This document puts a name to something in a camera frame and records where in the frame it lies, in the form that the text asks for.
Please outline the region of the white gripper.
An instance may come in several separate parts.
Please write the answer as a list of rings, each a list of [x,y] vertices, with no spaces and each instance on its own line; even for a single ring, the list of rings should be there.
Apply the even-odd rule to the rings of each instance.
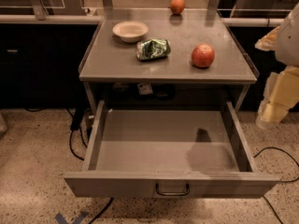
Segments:
[[[255,48],[275,50],[276,59],[290,66],[279,74],[272,72],[266,80],[256,125],[262,129],[272,129],[299,103],[299,3],[279,27],[255,43]]]

